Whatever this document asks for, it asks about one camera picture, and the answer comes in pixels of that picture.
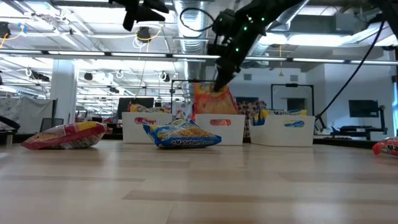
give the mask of exposed ceiling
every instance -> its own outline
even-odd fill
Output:
[[[218,13],[226,8],[239,9],[250,0],[207,0],[203,1],[204,8],[215,18]],[[162,14],[165,22],[140,22],[134,26],[132,32],[123,29],[122,22],[125,16],[123,7],[117,4],[108,4],[107,0],[96,1],[0,1],[0,22],[10,22],[11,37],[16,37],[24,27],[22,35],[14,40],[4,42],[4,49],[39,49],[39,50],[84,50],[84,51],[112,51],[112,52],[156,52],[179,53],[182,51],[181,33],[178,29],[178,14],[175,10],[175,1],[165,0],[169,14]],[[293,35],[320,34],[321,40],[328,35],[337,37],[354,37],[366,30],[364,21],[376,14],[374,6],[362,0],[311,0],[298,13],[292,21],[289,30],[273,29],[271,34],[279,35],[289,40]],[[135,33],[140,26],[150,27],[150,33],[156,37],[148,44],[139,43]],[[391,38],[388,27],[383,31],[381,40]],[[215,34],[209,30],[203,34],[203,41],[213,41]],[[292,45],[284,42],[278,45],[268,44],[261,55],[289,56],[300,58],[347,58],[360,59],[367,42],[356,39],[353,44],[344,48],[339,46],[320,47],[307,45]],[[387,44],[396,43],[392,39]],[[373,52],[371,58],[378,58],[380,50]],[[81,69],[79,84],[101,85],[98,81],[86,81],[85,72],[105,72],[113,75],[113,82],[117,85],[139,85],[142,82],[146,86],[170,86],[170,83],[159,81],[159,73],[165,71],[171,78],[184,79],[186,77],[187,62],[174,60],[167,62],[146,62],[143,60],[75,60],[75,65]],[[306,71],[311,66],[307,63],[283,63],[284,68],[300,68]],[[279,68],[279,62],[270,62],[266,69]],[[3,57],[0,59],[0,69],[3,71],[4,83],[41,83],[32,80],[26,75],[26,68],[41,72],[51,77],[52,59],[27,58],[27,57]],[[45,95],[49,87],[25,86],[20,90]],[[79,94],[108,95],[106,88],[79,88]],[[134,88],[126,88],[126,95],[169,95],[168,90],[144,91]],[[178,90],[177,96],[187,94],[187,90]]]

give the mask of light wood table surface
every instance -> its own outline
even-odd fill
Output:
[[[0,224],[398,223],[398,157],[372,150],[101,141],[0,148]]]

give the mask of red package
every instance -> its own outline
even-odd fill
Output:
[[[106,125],[94,121],[65,124],[30,137],[22,146],[28,149],[80,149],[97,144],[106,132]]]
[[[373,146],[373,152],[375,155],[383,152],[393,156],[398,156],[398,138],[391,137],[378,142]]]
[[[194,85],[195,103],[192,119],[196,114],[238,114],[238,107],[229,88],[225,86],[219,92],[214,92],[213,88],[212,83]]]

